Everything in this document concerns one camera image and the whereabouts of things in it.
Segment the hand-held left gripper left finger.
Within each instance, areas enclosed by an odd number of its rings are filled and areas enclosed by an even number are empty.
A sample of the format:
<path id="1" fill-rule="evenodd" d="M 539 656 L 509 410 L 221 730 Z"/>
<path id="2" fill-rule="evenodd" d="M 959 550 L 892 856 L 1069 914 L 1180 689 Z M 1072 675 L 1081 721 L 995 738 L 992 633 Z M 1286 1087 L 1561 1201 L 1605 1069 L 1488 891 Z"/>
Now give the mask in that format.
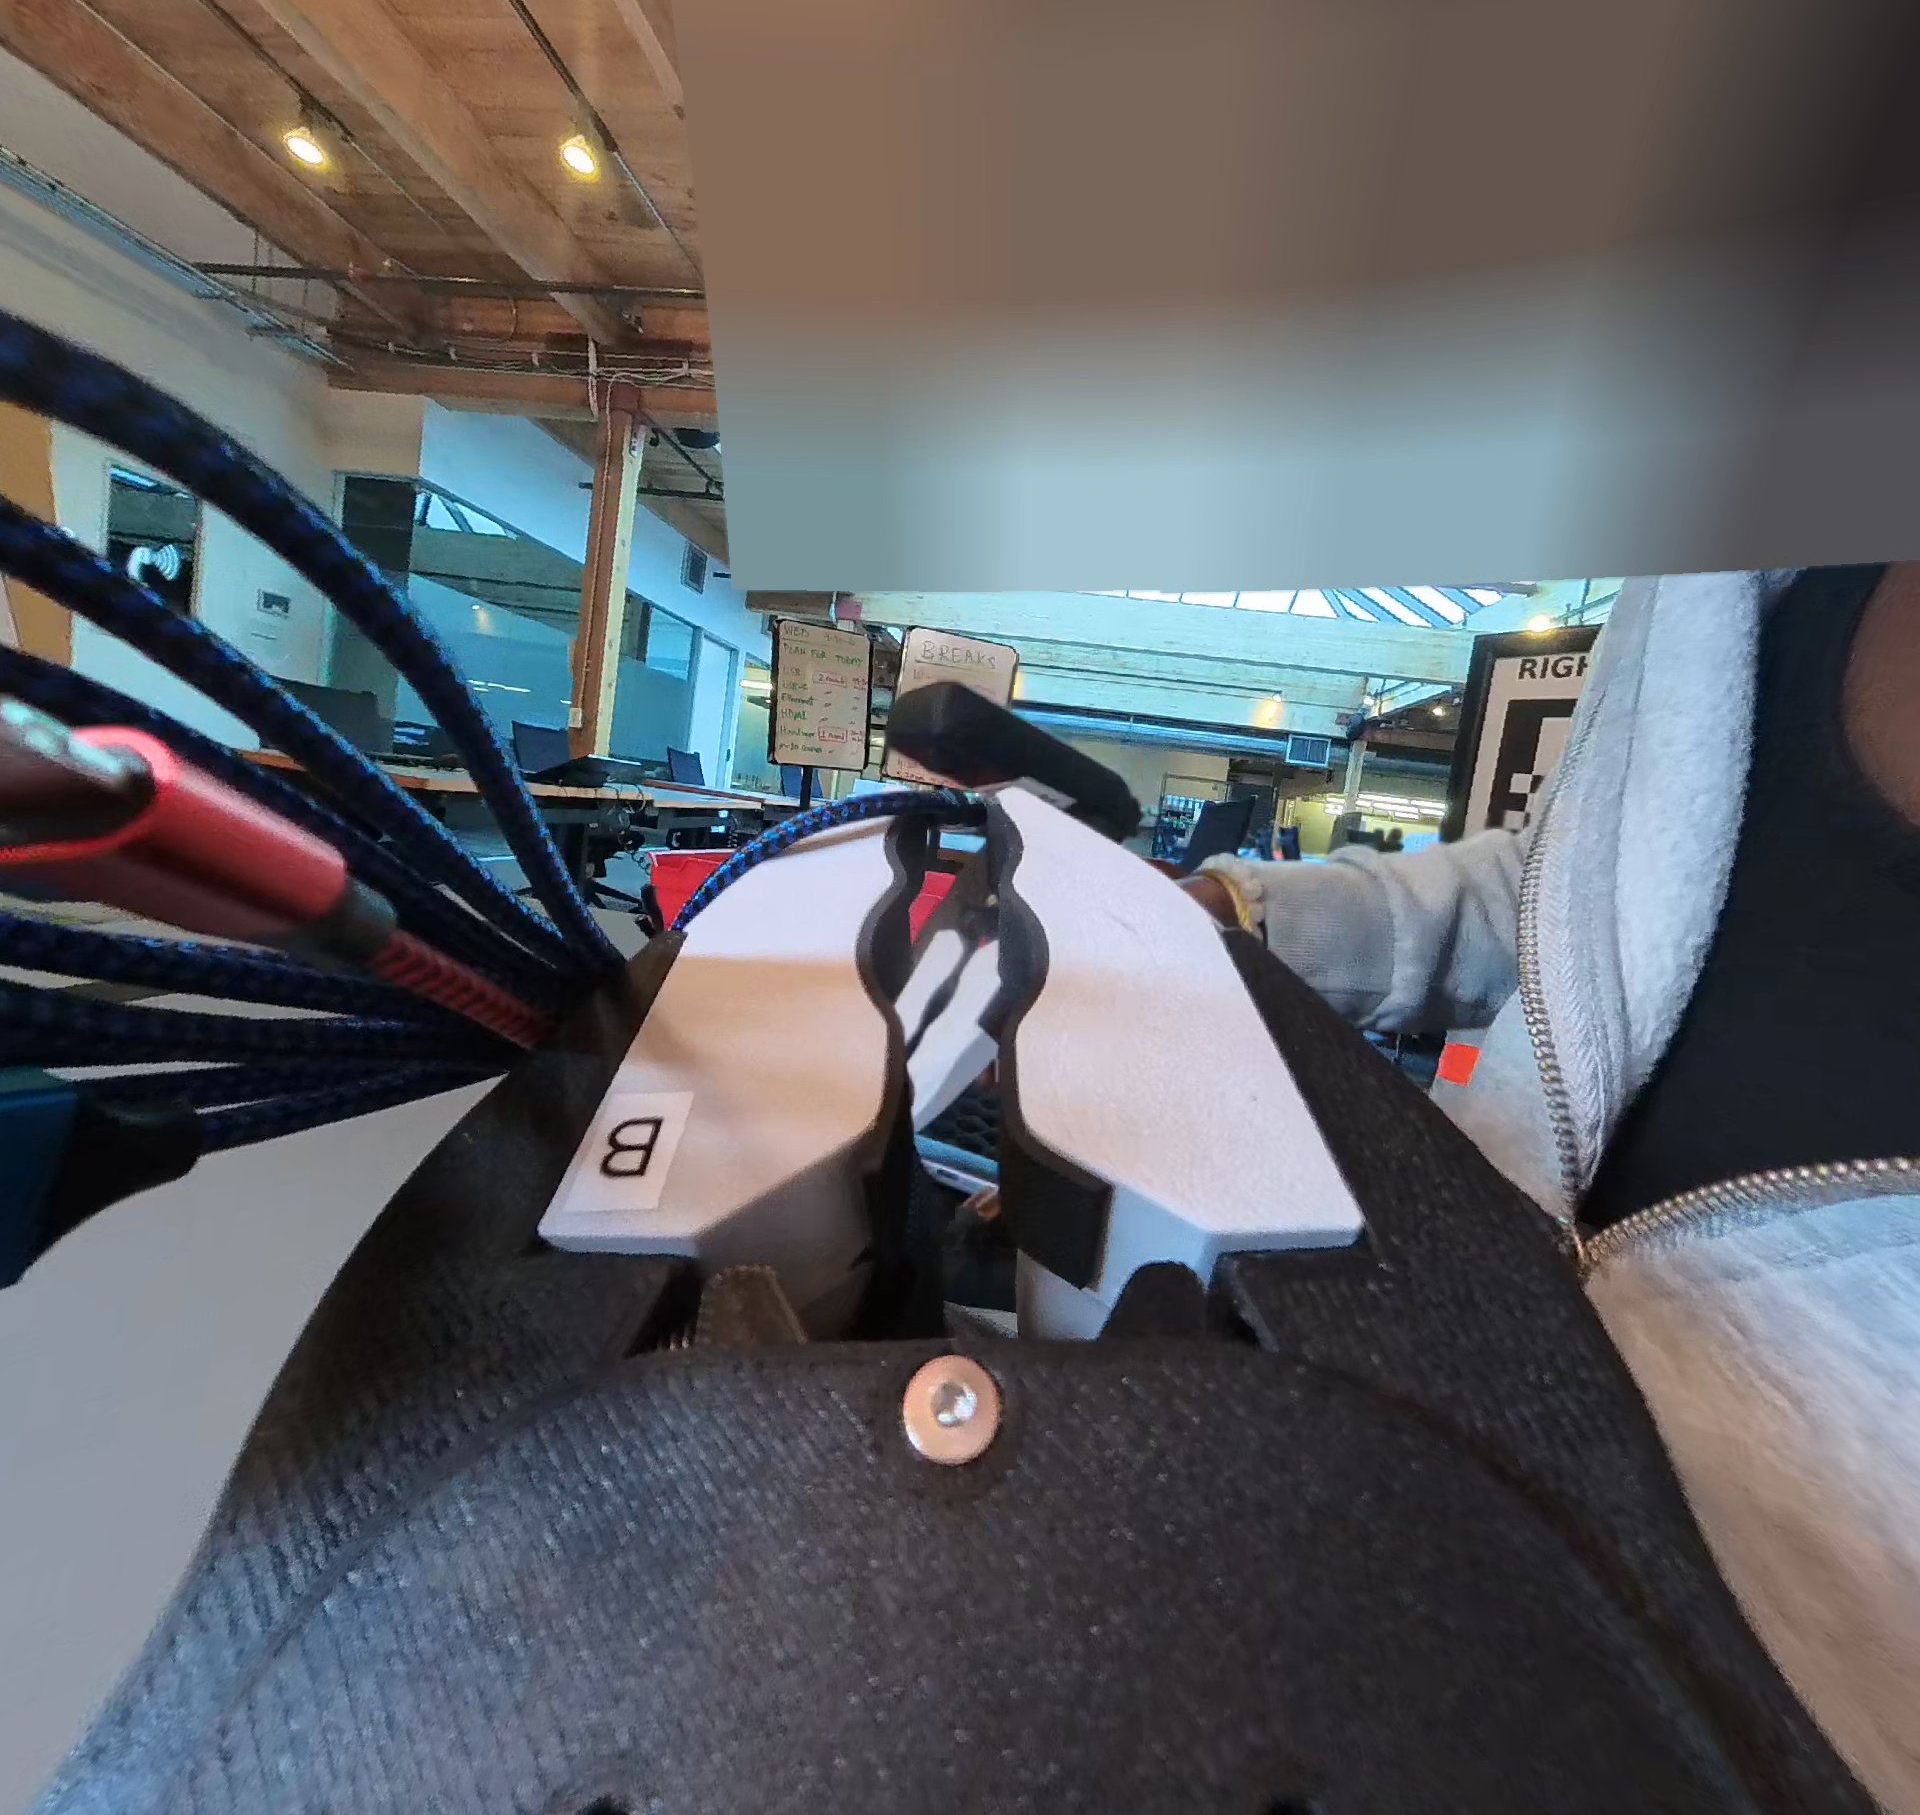
<path id="1" fill-rule="evenodd" d="M 804 838 L 706 902 L 539 1219 L 560 1250 L 765 1265 L 804 1322 L 855 1322 L 908 1240 L 896 996 L 916 824 Z"/>

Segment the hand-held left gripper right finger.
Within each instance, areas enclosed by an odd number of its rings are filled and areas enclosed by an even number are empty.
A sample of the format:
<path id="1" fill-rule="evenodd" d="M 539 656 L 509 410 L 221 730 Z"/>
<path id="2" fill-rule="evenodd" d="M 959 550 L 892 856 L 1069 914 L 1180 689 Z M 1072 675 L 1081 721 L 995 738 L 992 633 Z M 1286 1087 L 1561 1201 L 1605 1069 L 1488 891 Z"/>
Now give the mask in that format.
<path id="1" fill-rule="evenodd" d="M 1235 960 L 1138 856 L 990 797 L 998 1209 L 1023 1338 L 1095 1338 L 1145 1265 L 1333 1250 L 1363 1209 Z"/>

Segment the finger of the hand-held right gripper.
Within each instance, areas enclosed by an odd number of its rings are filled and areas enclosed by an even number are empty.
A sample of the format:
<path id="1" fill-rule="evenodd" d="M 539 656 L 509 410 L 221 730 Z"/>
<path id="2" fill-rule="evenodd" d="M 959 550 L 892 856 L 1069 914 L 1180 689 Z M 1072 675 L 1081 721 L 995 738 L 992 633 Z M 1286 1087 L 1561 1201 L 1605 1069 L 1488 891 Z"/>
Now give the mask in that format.
<path id="1" fill-rule="evenodd" d="M 998 940 L 983 940 L 932 996 L 908 1046 L 908 1121 L 926 1128 L 995 1060 Z"/>
<path id="2" fill-rule="evenodd" d="M 965 926 L 923 930 L 908 976 L 896 996 L 904 1054 L 913 1058 L 926 1025 L 949 1008 L 962 967 L 983 946 L 983 937 Z"/>

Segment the black handheld device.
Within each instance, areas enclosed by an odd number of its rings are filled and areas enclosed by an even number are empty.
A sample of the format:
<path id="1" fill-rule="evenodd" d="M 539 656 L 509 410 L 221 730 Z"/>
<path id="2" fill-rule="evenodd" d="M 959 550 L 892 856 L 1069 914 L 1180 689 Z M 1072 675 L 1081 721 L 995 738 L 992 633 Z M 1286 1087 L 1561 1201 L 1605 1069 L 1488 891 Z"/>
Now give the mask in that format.
<path id="1" fill-rule="evenodd" d="M 885 769 L 968 791 L 1029 787 L 1111 844 L 1138 832 L 1138 797 L 1119 771 L 965 683 L 935 678 L 893 695 Z"/>

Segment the person's right forearm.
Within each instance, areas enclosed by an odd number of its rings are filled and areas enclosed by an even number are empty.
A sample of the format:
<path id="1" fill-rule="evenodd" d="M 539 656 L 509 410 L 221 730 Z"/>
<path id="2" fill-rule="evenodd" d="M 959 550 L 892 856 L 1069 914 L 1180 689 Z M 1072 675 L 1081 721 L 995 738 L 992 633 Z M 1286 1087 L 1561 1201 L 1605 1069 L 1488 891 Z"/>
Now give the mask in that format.
<path id="1" fill-rule="evenodd" d="M 1521 882 L 1536 835 L 1314 864 L 1211 859 L 1271 954 L 1378 1033 L 1479 1031 L 1518 991 Z"/>

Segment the red plastic bin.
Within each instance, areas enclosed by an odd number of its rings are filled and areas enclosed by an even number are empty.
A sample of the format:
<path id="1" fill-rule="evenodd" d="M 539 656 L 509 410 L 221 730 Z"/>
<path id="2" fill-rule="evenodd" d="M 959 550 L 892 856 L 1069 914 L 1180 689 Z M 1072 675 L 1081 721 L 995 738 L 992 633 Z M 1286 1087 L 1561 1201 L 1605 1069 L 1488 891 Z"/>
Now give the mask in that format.
<path id="1" fill-rule="evenodd" d="M 686 905 L 697 914 L 718 891 L 730 885 L 737 848 L 656 848 L 649 851 L 646 902 L 653 902 L 656 933 L 673 930 Z"/>

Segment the long wooden office desk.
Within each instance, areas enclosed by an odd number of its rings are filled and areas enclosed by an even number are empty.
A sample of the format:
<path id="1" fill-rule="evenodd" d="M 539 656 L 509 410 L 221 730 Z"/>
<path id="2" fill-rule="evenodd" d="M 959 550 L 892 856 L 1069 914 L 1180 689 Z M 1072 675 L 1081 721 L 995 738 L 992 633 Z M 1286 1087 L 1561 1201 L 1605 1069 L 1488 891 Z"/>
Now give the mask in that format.
<path id="1" fill-rule="evenodd" d="M 305 791 L 337 797 L 329 778 L 309 771 L 294 756 L 270 748 L 242 748 L 239 756 L 261 771 L 278 771 Z M 469 771 L 424 771 L 406 766 L 378 762 L 378 771 L 406 796 L 412 796 L 424 811 L 443 808 L 448 800 L 479 800 L 478 784 Z M 732 791 L 732 790 L 701 790 L 701 787 L 673 787 L 673 784 L 607 784 L 598 790 L 570 787 L 564 781 L 530 781 L 527 796 L 539 811 L 564 805 L 628 805 L 640 811 L 665 814 L 749 814 L 749 815 L 783 815 L 797 814 L 803 805 L 794 796 L 777 791 Z"/>

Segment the whiteboard with handwriting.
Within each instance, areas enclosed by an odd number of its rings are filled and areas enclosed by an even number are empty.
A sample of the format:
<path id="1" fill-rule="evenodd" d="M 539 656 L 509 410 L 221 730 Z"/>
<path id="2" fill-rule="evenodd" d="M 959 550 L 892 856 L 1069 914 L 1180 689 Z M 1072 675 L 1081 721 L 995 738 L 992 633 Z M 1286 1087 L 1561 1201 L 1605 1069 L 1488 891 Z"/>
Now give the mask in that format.
<path id="1" fill-rule="evenodd" d="M 777 619 L 770 762 L 861 771 L 871 748 L 871 633 L 838 622 Z"/>
<path id="2" fill-rule="evenodd" d="M 908 625 L 904 631 L 893 701 L 889 705 L 889 727 L 883 733 L 883 781 L 908 787 L 938 784 L 935 774 L 923 771 L 923 766 L 913 759 L 913 753 L 893 744 L 893 718 L 904 698 L 946 683 L 965 684 L 998 709 L 1008 709 L 1017 698 L 1020 651 L 1001 639 L 981 639 L 946 629 Z"/>

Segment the black top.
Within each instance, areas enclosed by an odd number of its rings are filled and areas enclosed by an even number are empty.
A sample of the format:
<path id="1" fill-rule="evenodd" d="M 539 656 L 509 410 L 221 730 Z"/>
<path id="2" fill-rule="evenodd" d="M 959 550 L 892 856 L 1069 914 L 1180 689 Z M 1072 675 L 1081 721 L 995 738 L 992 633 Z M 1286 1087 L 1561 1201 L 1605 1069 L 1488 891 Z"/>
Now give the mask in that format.
<path id="1" fill-rule="evenodd" d="M 1918 566 L 1801 571 L 1763 622 L 1707 957 L 1579 1219 L 1918 1157 Z"/>

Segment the grey zip hoodie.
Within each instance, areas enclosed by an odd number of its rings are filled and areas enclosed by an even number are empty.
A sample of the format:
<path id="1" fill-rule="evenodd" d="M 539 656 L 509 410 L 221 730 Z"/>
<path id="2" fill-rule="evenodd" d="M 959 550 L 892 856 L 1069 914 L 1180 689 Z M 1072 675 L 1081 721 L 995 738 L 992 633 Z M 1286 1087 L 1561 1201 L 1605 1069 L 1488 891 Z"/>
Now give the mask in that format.
<path id="1" fill-rule="evenodd" d="M 1792 581 L 1619 596 L 1530 829 L 1518 991 L 1481 1028 L 1457 1121 L 1572 1231 L 1751 1620 L 1879 1809 L 1915 1812 L 1918 1157 L 1579 1219 L 1715 937 L 1763 622 Z"/>

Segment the wooden post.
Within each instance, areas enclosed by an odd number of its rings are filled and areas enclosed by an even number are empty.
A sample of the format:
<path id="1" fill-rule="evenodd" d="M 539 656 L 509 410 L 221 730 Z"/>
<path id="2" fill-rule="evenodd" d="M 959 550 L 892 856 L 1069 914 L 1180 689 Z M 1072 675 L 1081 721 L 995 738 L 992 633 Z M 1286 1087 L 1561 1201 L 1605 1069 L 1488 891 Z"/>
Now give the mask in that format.
<path id="1" fill-rule="evenodd" d="M 640 482 L 640 422 L 607 406 L 598 416 L 591 482 L 588 556 L 580 566 L 580 617 L 573 644 L 570 751 L 612 751 L 616 665 L 627 629 L 628 559 Z"/>

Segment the black wall screen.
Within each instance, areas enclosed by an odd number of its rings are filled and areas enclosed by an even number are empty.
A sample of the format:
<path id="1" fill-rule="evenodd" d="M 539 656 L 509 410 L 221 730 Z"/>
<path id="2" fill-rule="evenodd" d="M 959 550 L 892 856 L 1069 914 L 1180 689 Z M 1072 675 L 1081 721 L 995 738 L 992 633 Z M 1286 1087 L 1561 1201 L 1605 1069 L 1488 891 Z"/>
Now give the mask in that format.
<path id="1" fill-rule="evenodd" d="M 106 559 L 118 575 L 181 613 L 197 611 L 200 535 L 200 498 L 118 462 L 106 467 Z"/>

